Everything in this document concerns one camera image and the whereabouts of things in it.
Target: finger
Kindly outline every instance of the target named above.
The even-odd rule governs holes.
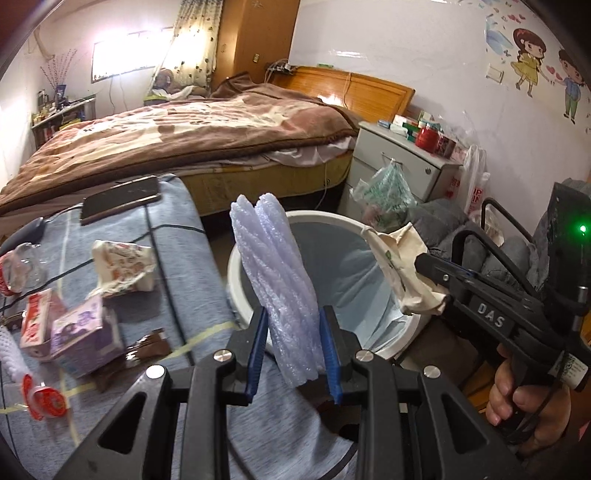
[[[488,395],[488,401],[494,412],[503,420],[508,419],[513,415],[513,406],[509,400],[504,397],[496,385],[493,385]]]
[[[559,415],[552,419],[544,419],[540,416],[540,423],[536,427],[534,435],[519,447],[519,452],[522,455],[531,455],[535,451],[549,447],[560,440],[569,424],[570,402],[566,406],[562,406],[561,411],[558,413]]]
[[[504,396],[509,396],[513,391],[513,372],[511,371],[511,361],[505,360],[501,366],[496,369],[495,385]]]
[[[520,410],[526,413],[534,413],[548,396],[550,389],[540,385],[526,385],[519,387],[513,393],[513,402]],[[559,416],[567,405],[570,405],[570,394],[567,386],[562,387],[554,393],[552,399],[541,412],[540,418],[552,419]]]
[[[491,402],[488,402],[486,405],[486,419],[488,420],[488,423],[495,427],[501,422],[501,417],[495,413],[491,406]]]
[[[499,352],[499,355],[503,358],[511,358],[512,356],[511,351],[502,343],[499,343],[499,346],[496,348],[496,351]]]

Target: smartphone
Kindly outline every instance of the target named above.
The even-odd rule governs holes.
[[[88,225],[161,198],[158,177],[155,175],[128,181],[85,198],[82,202],[80,224]]]

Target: drawer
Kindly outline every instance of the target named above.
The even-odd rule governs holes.
[[[352,188],[355,188],[360,180],[369,182],[371,177],[375,175],[377,170],[368,166],[360,159],[353,157],[351,160],[351,169],[349,170],[349,177],[347,178],[347,184]]]
[[[359,133],[353,155],[365,163],[368,169],[373,169],[374,173],[375,170],[386,165],[389,158],[400,162],[404,178],[406,178],[411,192],[424,202],[428,199],[440,172],[439,169],[414,153],[364,129],[361,129]],[[353,165],[351,166],[351,174],[353,174]]]
[[[345,217],[352,218],[353,220],[357,220],[358,222],[361,221],[361,217],[363,216],[363,210],[361,206],[355,202],[351,198],[349,194],[349,186],[345,186],[345,191],[343,192],[343,197],[341,198],[339,210],[339,215],[343,215]]]

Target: electrical outlet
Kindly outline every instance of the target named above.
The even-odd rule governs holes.
[[[505,72],[494,68],[490,63],[488,64],[488,70],[486,71],[486,78],[491,79],[493,82],[501,83]]]

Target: window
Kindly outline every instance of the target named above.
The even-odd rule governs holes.
[[[172,28],[117,36],[95,43],[92,83],[134,70],[154,68],[166,55]]]

